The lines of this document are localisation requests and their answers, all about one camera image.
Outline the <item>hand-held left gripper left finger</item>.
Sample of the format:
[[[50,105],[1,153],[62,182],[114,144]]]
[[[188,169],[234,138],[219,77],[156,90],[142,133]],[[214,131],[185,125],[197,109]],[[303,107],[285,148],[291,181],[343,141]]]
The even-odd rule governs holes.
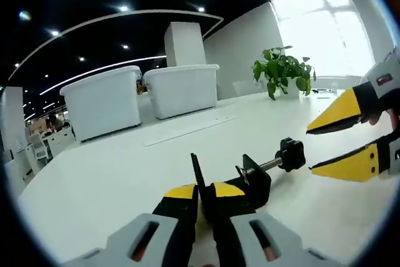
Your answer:
[[[143,213],[95,248],[63,266],[188,266],[195,240],[198,187],[168,191],[154,211]]]

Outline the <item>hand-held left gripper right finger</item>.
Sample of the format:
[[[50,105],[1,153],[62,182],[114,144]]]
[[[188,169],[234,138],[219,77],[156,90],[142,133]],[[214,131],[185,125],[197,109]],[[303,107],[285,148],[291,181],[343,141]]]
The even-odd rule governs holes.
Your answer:
[[[304,248],[301,237],[271,215],[256,212],[237,186],[212,183],[203,204],[221,266],[341,266]]]

